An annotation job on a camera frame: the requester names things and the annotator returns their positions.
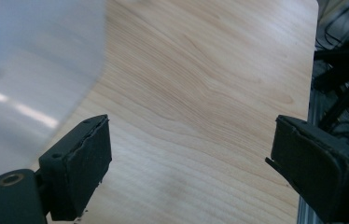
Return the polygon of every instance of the transparent plastic sheet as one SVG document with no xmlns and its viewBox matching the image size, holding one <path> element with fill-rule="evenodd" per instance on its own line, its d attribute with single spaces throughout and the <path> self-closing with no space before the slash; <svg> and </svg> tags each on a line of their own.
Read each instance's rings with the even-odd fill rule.
<svg viewBox="0 0 349 224">
<path fill-rule="evenodd" d="M 30 167 L 104 61 L 104 0 L 0 1 L 0 174 Z"/>
</svg>

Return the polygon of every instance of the wooden table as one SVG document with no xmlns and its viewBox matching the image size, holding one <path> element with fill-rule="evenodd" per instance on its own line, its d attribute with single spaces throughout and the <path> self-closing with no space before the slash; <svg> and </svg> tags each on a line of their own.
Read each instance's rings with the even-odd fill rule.
<svg viewBox="0 0 349 224">
<path fill-rule="evenodd" d="M 102 77 L 51 143 L 107 114 L 113 161 L 81 223 L 295 223 L 264 161 L 306 119 L 314 0 L 109 0 Z"/>
</svg>

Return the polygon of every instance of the light wood tabletop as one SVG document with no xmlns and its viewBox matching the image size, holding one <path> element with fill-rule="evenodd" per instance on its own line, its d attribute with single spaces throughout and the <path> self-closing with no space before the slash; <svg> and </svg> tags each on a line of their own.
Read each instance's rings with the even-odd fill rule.
<svg viewBox="0 0 349 224">
<path fill-rule="evenodd" d="M 53 137 L 110 118 L 113 161 L 81 223 L 296 223 L 264 161 L 306 119 L 315 0 L 109 0 L 101 78 Z"/>
</svg>

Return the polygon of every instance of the wood grain surface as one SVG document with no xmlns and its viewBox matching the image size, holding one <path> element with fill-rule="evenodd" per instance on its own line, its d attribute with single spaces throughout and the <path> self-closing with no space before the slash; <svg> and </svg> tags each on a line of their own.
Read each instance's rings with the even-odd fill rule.
<svg viewBox="0 0 349 224">
<path fill-rule="evenodd" d="M 109 0 L 106 18 L 104 74 L 49 144 L 110 118 L 81 223 L 295 223 L 264 159 L 279 114 L 307 117 L 317 3 Z"/>
</svg>

